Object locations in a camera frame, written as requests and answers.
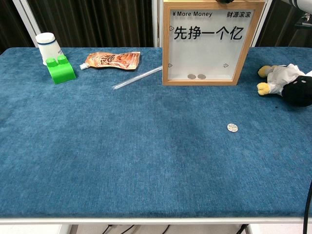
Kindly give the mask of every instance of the green toy block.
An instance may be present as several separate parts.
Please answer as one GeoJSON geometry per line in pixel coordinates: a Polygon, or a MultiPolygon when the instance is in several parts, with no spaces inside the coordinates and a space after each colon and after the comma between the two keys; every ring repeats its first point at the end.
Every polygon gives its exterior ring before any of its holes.
{"type": "Polygon", "coordinates": [[[58,56],[58,63],[55,58],[48,58],[46,63],[55,84],[60,84],[76,78],[73,67],[70,65],[65,55],[58,56]]]}

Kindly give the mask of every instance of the stuffed toy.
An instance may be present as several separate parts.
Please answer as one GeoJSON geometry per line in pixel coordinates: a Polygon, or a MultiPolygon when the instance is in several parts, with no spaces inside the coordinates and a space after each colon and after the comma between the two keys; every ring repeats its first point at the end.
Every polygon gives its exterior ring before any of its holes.
{"type": "Polygon", "coordinates": [[[312,104],[312,77],[304,74],[293,64],[288,66],[263,66],[258,75],[267,78],[267,83],[257,85],[260,95],[279,94],[283,99],[296,106],[312,104]]]}

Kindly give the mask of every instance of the white paper cup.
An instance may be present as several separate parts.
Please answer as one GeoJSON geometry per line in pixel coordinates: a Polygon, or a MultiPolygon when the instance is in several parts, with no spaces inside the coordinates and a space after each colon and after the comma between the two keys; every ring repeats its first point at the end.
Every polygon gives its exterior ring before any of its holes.
{"type": "Polygon", "coordinates": [[[57,40],[53,33],[40,33],[36,36],[36,41],[42,56],[43,64],[46,64],[48,58],[55,58],[58,60],[58,56],[63,55],[57,40]]]}

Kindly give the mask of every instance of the dark curtain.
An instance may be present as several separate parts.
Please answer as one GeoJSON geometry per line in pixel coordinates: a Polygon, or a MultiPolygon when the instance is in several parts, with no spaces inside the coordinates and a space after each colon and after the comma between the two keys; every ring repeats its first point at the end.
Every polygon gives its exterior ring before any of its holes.
{"type": "Polygon", "coordinates": [[[281,0],[273,0],[256,45],[312,47],[312,30],[294,26],[303,15],[281,0]]]}
{"type": "Polygon", "coordinates": [[[28,0],[61,47],[152,47],[151,0],[28,0]]]}
{"type": "Polygon", "coordinates": [[[0,54],[11,47],[34,46],[12,0],[0,0],[0,54]]]}

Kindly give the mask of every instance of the plush toy foot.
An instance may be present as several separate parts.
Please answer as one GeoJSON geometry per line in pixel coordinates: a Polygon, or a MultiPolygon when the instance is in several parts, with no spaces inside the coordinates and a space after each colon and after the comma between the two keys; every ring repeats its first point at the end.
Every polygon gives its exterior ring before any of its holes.
{"type": "Polygon", "coordinates": [[[268,75],[266,73],[267,70],[271,69],[270,66],[263,66],[261,67],[259,70],[258,70],[258,75],[261,77],[261,78],[266,78],[268,75]]]}
{"type": "Polygon", "coordinates": [[[264,82],[259,83],[259,84],[257,85],[257,88],[258,88],[258,93],[259,93],[260,95],[266,95],[266,94],[268,94],[268,93],[270,92],[270,87],[269,87],[269,85],[268,85],[267,83],[264,83],[264,82]]]}

